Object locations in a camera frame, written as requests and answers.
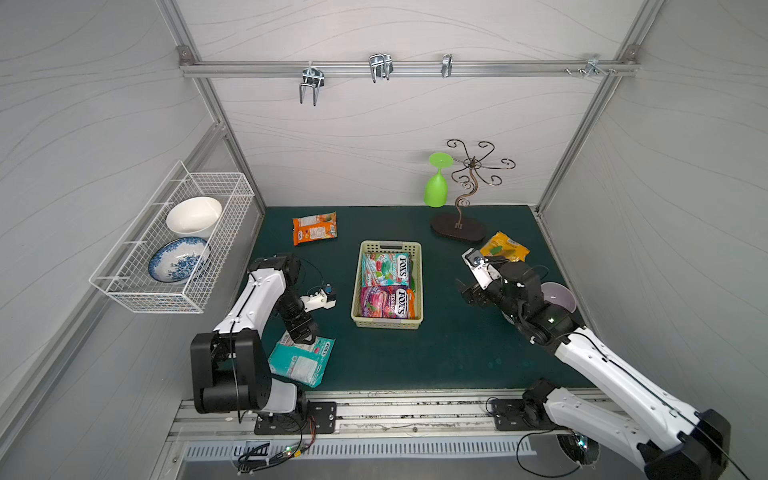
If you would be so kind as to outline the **orange Fox's candy bag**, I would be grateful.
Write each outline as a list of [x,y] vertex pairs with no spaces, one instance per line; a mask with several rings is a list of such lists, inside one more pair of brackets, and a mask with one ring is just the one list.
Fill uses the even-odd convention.
[[294,246],[338,236],[336,212],[293,218],[292,225]]

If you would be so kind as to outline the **purple Fox's berries candy bag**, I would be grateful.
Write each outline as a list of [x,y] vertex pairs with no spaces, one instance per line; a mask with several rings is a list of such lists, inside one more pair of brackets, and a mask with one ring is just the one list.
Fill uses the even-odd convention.
[[363,287],[360,305],[364,318],[404,320],[416,313],[413,290],[401,285]]

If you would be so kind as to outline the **teal candy bag back side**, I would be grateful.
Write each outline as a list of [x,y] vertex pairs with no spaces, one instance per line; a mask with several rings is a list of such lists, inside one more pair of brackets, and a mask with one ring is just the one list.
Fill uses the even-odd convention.
[[317,337],[312,344],[296,344],[288,332],[268,357],[271,373],[316,388],[322,382],[334,339]]

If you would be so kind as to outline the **teal Fox's mint candy bag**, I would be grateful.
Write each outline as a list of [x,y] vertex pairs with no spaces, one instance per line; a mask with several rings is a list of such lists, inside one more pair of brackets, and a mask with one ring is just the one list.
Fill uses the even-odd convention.
[[411,265],[409,253],[364,253],[361,256],[361,286],[409,286]]

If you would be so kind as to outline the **yellow mango candy bag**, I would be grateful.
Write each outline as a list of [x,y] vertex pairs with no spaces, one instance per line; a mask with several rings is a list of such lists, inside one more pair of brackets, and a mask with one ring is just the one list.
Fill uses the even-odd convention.
[[524,262],[530,250],[503,232],[495,233],[480,249],[486,257],[504,257],[511,262]]

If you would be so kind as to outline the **pale green plastic basket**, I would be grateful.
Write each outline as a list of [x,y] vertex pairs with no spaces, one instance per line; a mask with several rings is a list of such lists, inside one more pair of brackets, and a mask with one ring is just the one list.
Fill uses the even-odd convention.
[[[361,256],[364,253],[390,252],[390,253],[409,253],[412,260],[411,265],[411,284],[405,286],[413,290],[415,295],[416,313],[414,319],[384,319],[384,318],[364,318],[361,316]],[[352,297],[351,318],[355,324],[361,328],[380,328],[380,329],[410,329],[416,330],[424,319],[423,304],[423,274],[422,274],[422,246],[417,242],[406,241],[373,241],[366,240],[361,243],[358,256],[357,271],[354,283],[354,294]]]

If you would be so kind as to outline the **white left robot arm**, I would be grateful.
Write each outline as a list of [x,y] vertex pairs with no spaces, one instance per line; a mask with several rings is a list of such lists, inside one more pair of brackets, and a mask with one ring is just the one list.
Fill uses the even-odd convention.
[[262,342],[272,314],[278,314],[291,340],[309,345],[318,327],[295,290],[301,269],[293,255],[260,258],[249,267],[247,283],[232,309],[209,333],[190,345],[193,401],[200,414],[247,411],[297,415],[304,421],[307,401],[300,388],[271,372]]

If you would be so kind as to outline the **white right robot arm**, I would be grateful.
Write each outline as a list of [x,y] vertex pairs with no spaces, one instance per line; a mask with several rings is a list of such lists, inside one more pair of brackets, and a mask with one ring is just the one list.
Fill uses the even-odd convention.
[[574,462],[595,443],[637,466],[649,479],[718,479],[732,465],[731,425],[674,397],[606,346],[570,310],[545,299],[523,262],[467,250],[475,282],[461,288],[468,304],[495,305],[529,343],[552,353],[622,408],[617,414],[541,379],[523,394],[521,414],[533,430],[569,430],[561,448]]

